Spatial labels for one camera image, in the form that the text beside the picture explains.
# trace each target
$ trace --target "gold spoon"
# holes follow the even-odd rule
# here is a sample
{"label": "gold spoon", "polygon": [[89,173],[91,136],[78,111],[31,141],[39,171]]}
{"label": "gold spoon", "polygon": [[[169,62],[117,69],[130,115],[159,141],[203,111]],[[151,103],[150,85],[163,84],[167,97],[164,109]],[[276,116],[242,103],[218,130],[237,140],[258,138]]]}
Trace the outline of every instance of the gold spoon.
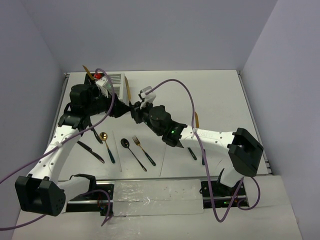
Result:
{"label": "gold spoon", "polygon": [[108,153],[109,153],[109,157],[110,157],[110,160],[113,164],[116,163],[115,161],[115,158],[114,156],[112,155],[110,149],[109,149],[109,146],[107,144],[107,139],[108,139],[108,135],[105,133],[105,132],[101,132],[100,135],[99,135],[101,141],[104,141],[105,142],[105,145],[106,145],[106,148],[108,149]]}

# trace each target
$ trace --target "black knife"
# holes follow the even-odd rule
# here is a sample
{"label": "black knife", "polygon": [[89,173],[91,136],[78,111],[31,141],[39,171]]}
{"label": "black knife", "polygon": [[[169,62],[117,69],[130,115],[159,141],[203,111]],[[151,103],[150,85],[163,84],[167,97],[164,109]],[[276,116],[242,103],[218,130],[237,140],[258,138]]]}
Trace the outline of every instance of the black knife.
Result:
{"label": "black knife", "polygon": [[82,141],[77,141],[77,143],[93,156],[95,156],[100,162],[102,162],[103,164],[105,163],[105,160],[99,154],[92,151],[92,149],[88,145],[84,144]]}
{"label": "black knife", "polygon": [[101,141],[101,139],[100,139],[99,134],[97,133],[97,131],[96,131],[94,128],[91,128],[91,131],[93,132],[95,139],[96,139],[100,144],[103,144],[103,142]]}

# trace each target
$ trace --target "gold knife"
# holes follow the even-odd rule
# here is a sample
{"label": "gold knife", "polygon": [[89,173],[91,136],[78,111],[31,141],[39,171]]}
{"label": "gold knife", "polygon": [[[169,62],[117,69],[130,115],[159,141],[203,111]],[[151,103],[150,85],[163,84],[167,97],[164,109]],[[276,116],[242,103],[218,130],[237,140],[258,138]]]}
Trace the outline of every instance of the gold knife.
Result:
{"label": "gold knife", "polygon": [[[195,115],[195,127],[198,129],[199,128],[199,118],[197,112],[194,112]],[[204,156],[202,156],[202,165],[205,165],[205,159]]]}
{"label": "gold knife", "polygon": [[89,69],[85,66],[85,65],[82,65],[82,67],[84,68],[84,70],[86,71],[86,73],[88,74],[89,78],[92,80],[92,81],[95,81],[94,77],[92,76],[91,72],[89,71]]}
{"label": "gold knife", "polygon": [[194,112],[194,114],[195,114],[195,127],[198,129],[198,128],[199,128],[199,118],[198,118],[198,114],[197,114],[196,111]]}
{"label": "gold knife", "polygon": [[129,104],[131,105],[131,93],[129,88],[128,79],[126,76],[124,76],[125,86],[126,86],[126,93],[128,94]]}

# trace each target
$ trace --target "clear plastic sheet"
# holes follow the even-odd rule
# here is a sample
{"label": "clear plastic sheet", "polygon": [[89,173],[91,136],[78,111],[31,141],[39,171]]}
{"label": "clear plastic sheet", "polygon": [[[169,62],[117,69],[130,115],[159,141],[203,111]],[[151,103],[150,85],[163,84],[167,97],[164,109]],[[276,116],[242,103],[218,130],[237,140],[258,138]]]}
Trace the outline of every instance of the clear plastic sheet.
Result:
{"label": "clear plastic sheet", "polygon": [[199,179],[116,181],[115,216],[183,215],[203,213]]}

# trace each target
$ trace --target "spoon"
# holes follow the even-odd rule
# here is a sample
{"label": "spoon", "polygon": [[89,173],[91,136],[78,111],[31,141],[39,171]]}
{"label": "spoon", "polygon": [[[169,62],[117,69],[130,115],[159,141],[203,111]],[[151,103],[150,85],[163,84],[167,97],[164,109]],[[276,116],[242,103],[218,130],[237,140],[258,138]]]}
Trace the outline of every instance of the spoon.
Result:
{"label": "spoon", "polygon": [[109,149],[109,146],[107,144],[107,139],[108,139],[108,135],[105,133],[105,132],[101,132],[100,135],[99,135],[101,141],[104,141],[105,142],[105,145],[106,145],[106,148],[108,149],[108,153],[109,153],[109,157],[110,157],[110,160],[113,164],[116,163],[115,161],[115,158],[114,156],[112,155],[110,149]]}
{"label": "spoon", "polygon": [[125,149],[129,149],[129,151],[132,153],[132,155],[135,157],[135,159],[138,161],[138,163],[140,164],[140,166],[142,167],[142,169],[146,172],[147,169],[145,168],[145,166],[143,166],[143,164],[139,161],[139,159],[136,157],[136,155],[131,151],[130,149],[130,143],[127,139],[122,138],[120,141],[122,147],[124,147]]}

